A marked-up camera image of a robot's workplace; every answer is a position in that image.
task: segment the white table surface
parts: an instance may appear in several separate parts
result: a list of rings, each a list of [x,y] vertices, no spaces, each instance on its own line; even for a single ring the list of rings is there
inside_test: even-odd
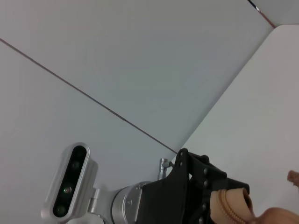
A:
[[[0,38],[175,150],[272,30],[246,0],[0,7]]]
[[[0,223],[40,224],[62,151],[85,142],[95,187],[156,180],[174,153],[0,42]]]
[[[185,143],[228,177],[250,185],[257,215],[299,213],[299,26],[276,28]]]

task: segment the tan object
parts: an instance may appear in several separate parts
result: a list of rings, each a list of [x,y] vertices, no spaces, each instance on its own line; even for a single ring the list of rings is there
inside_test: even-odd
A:
[[[295,186],[299,187],[299,173],[293,170],[289,171],[288,181],[292,182]]]
[[[255,217],[246,189],[213,191],[211,219],[216,224],[299,224],[299,216],[281,208],[270,208]]]
[[[217,224],[247,223],[255,219],[246,189],[213,191],[210,209],[211,219]]]

